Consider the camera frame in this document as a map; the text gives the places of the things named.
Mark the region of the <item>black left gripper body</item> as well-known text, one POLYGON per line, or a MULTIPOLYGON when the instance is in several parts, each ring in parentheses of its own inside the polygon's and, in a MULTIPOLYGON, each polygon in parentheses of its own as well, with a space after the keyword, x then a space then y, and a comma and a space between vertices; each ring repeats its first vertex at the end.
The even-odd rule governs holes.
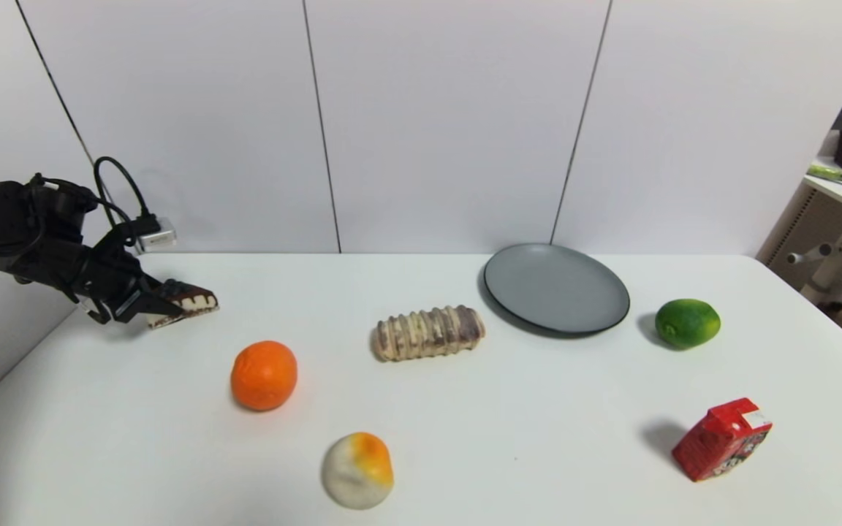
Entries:
POLYGON ((110 321, 127 323, 137 314, 137 301, 153 292, 155 284, 130 253, 111 250, 98 254, 91 249, 81 260, 79 272, 72 280, 74 295, 89 300, 88 316, 100 325, 110 321))

